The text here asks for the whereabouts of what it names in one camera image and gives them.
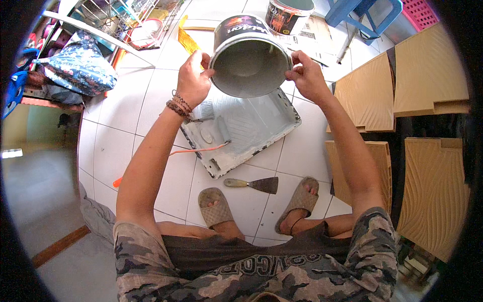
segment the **camouflage shirt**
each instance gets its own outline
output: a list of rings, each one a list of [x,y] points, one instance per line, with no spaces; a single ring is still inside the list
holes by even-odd
[[[323,254],[253,255],[190,281],[160,236],[117,222],[114,238],[122,302],[389,301],[396,283],[398,235],[382,208],[361,215],[343,265]]]

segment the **paint tray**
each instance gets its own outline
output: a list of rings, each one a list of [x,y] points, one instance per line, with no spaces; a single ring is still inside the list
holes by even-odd
[[[214,179],[235,169],[301,124],[300,116],[280,88],[262,97],[241,99],[212,86],[205,101],[213,102],[215,119],[185,121],[181,130],[193,149],[216,147],[226,139],[218,126],[220,119],[224,121],[231,142],[218,150],[197,152]]]

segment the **slipper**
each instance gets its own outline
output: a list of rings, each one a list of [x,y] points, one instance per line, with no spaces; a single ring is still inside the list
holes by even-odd
[[[215,201],[218,203],[211,207],[208,206],[210,202]],[[201,191],[198,195],[198,205],[209,229],[213,230],[212,226],[221,222],[234,221],[227,199],[217,187]]]
[[[306,185],[309,185],[311,188],[314,188],[317,193],[314,195],[310,194],[305,188]],[[287,215],[290,211],[294,209],[305,209],[309,211],[306,217],[309,217],[312,214],[312,210],[315,207],[315,203],[317,199],[319,199],[319,183],[310,176],[305,177],[301,180],[298,184],[297,188],[295,189],[294,195],[292,195],[292,199],[288,203],[288,206],[285,208],[285,211],[282,213],[280,218],[278,219],[277,223],[275,224],[275,232],[278,234],[282,234],[280,231],[280,224],[282,221],[287,218]]]

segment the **paint can label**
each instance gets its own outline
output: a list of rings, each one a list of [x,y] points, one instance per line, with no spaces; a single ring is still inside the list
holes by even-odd
[[[286,11],[270,2],[265,22],[278,33],[296,35],[302,30],[308,17],[296,15],[295,12]]]
[[[270,30],[262,19],[249,15],[236,15],[221,22],[214,31],[215,50],[224,41],[241,33],[261,33],[271,36]]]

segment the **paint can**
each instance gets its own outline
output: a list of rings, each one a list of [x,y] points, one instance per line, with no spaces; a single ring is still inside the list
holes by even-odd
[[[265,21],[283,35],[298,35],[315,10],[313,0],[270,0]]]
[[[288,50],[257,16],[235,15],[214,31],[212,82],[228,95],[256,98],[269,94],[285,81],[284,72],[292,67]]]

